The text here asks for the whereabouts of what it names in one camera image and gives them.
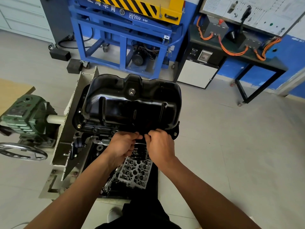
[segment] white cabinet door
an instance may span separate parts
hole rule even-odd
[[[186,60],[177,81],[206,88],[217,70],[214,67]]]
[[[0,11],[0,27],[10,28]]]

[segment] display board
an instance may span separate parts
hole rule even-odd
[[[240,23],[249,5],[252,11],[244,25],[279,36],[305,12],[305,0],[204,0],[200,12]]]

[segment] black handle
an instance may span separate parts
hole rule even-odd
[[[170,16],[170,15],[167,15],[167,14],[165,14],[164,17],[172,19],[174,21],[177,21],[179,19],[178,17],[173,17],[173,16]]]

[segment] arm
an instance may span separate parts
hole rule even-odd
[[[26,229],[81,228],[89,211],[104,187],[110,173],[130,156],[136,133],[117,132],[109,146],[95,159],[62,195],[36,216]]]
[[[174,141],[165,131],[145,135],[149,157],[178,189],[202,228],[259,229],[242,210],[197,177],[175,156]]]

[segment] hand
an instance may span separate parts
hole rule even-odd
[[[144,137],[149,157],[160,170],[176,158],[175,143],[166,131],[161,129],[151,130]]]
[[[110,167],[115,169],[121,165],[127,156],[132,154],[135,148],[135,140],[142,139],[143,136],[138,132],[116,132],[107,149],[102,153],[109,155]]]

